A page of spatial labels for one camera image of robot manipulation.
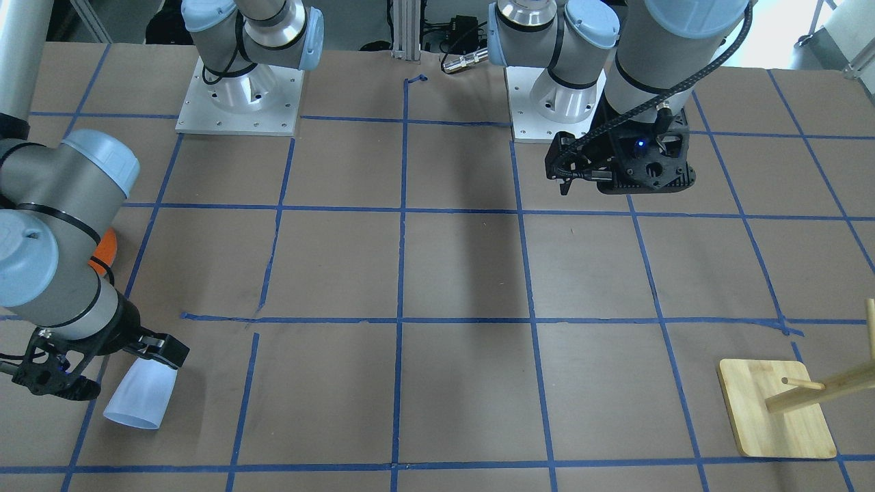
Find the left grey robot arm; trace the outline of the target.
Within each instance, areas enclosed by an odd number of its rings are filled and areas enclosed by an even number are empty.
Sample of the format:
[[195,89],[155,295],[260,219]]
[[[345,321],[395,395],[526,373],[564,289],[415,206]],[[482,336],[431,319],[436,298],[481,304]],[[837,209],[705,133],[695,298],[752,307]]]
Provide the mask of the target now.
[[491,63],[541,70],[532,103],[557,124],[544,159],[560,184],[600,193],[677,193],[696,183],[685,104],[746,40],[753,1],[497,1],[487,20]]

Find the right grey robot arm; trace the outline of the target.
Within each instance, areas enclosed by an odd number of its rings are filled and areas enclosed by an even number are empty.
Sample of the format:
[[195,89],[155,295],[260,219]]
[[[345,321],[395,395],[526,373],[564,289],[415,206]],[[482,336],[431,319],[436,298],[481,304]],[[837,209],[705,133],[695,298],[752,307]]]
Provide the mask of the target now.
[[[137,308],[93,266],[140,164],[118,138],[77,130],[55,148],[29,140],[28,115],[52,3],[2,3],[2,306],[34,324],[24,354],[2,370],[52,392],[97,356],[124,351],[178,370],[189,349],[141,324]],[[179,1],[217,105],[259,110],[270,66],[313,70],[324,15],[303,1]]]

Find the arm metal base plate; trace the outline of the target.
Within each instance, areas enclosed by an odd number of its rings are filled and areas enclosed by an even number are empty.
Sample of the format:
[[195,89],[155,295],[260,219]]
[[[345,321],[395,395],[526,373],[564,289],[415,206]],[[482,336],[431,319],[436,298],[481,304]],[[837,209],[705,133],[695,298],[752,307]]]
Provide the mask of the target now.
[[182,134],[279,136],[296,133],[306,72],[259,64],[249,74],[209,86],[198,59],[179,110]]
[[548,144],[557,132],[587,134],[606,83],[601,71],[594,86],[576,90],[559,85],[545,68],[507,66],[507,100],[516,143]]

